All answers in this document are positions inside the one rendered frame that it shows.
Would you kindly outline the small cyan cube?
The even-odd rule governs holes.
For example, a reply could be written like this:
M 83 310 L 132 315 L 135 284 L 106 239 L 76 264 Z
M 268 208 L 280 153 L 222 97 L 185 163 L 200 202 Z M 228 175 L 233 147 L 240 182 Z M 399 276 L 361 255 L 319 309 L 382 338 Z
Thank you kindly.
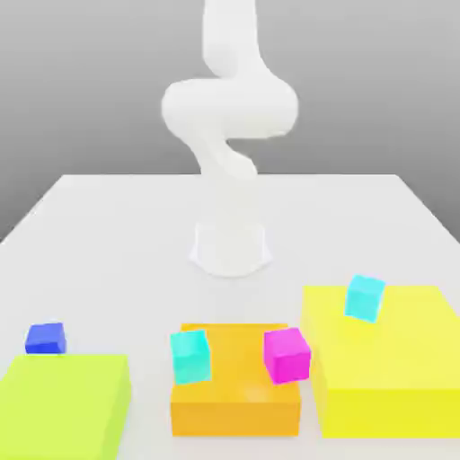
M 376 323 L 384 292 L 383 280 L 355 275 L 347 289 L 344 315 Z
M 174 383 L 187 385 L 211 379 L 210 347 L 204 330 L 170 336 Z

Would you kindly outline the small magenta cube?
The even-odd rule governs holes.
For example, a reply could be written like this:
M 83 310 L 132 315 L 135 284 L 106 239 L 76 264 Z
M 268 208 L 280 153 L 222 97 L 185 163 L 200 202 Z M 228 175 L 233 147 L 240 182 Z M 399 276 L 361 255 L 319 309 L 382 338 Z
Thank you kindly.
M 263 360 L 275 385 L 309 378 L 312 351 L 297 327 L 267 331 Z

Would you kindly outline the small blue cube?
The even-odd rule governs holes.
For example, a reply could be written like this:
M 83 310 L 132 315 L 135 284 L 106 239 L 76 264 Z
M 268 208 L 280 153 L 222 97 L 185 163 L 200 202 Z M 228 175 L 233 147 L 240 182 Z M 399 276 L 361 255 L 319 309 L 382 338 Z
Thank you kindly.
M 27 354 L 65 354 L 66 335 L 63 323 L 33 324 L 25 341 Z

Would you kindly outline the large orange box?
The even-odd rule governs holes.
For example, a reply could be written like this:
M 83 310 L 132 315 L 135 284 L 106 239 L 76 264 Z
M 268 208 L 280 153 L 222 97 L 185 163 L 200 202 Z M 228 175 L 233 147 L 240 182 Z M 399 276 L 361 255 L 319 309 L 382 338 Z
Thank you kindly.
M 203 330 L 210 347 L 211 379 L 173 385 L 175 437 L 295 437 L 301 396 L 297 383 L 275 385 L 263 361 L 266 331 L 285 323 L 184 323 Z

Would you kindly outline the large yellow box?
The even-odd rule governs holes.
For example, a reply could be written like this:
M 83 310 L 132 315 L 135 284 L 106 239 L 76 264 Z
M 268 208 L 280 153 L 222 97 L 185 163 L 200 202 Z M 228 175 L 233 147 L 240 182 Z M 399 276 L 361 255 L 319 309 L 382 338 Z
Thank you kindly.
M 306 286 L 300 329 L 325 438 L 460 438 L 460 316 L 438 287 L 389 286 L 376 323 L 344 286 Z

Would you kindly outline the large lime green box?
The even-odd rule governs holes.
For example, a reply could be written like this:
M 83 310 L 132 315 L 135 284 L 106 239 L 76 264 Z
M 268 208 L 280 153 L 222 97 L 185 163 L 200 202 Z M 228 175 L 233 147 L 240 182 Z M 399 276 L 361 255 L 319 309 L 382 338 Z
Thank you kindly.
M 0 378 L 0 460 L 117 460 L 125 355 L 19 355 Z

